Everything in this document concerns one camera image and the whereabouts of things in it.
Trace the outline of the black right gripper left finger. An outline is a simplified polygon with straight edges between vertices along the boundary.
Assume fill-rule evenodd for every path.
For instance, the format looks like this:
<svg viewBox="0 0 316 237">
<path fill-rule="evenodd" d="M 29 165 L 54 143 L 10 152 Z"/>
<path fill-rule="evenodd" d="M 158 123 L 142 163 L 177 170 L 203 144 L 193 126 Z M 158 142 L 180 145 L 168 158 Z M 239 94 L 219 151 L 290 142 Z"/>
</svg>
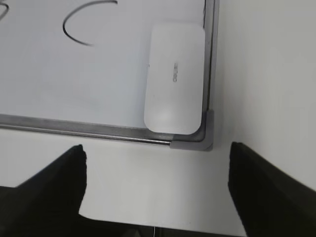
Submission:
<svg viewBox="0 0 316 237">
<path fill-rule="evenodd" d="M 86 190 L 86 153 L 71 147 L 22 184 L 0 188 L 2 237 L 68 237 Z"/>
</svg>

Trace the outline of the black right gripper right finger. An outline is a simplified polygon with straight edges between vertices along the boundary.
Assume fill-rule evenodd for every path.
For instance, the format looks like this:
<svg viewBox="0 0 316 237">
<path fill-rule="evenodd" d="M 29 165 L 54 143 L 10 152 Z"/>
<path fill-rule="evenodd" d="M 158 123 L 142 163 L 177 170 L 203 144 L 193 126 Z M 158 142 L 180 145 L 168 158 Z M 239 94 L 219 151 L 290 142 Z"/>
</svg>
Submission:
<svg viewBox="0 0 316 237">
<path fill-rule="evenodd" d="M 232 142 L 228 188 L 248 237 L 314 237 L 316 192 Z"/>
</svg>

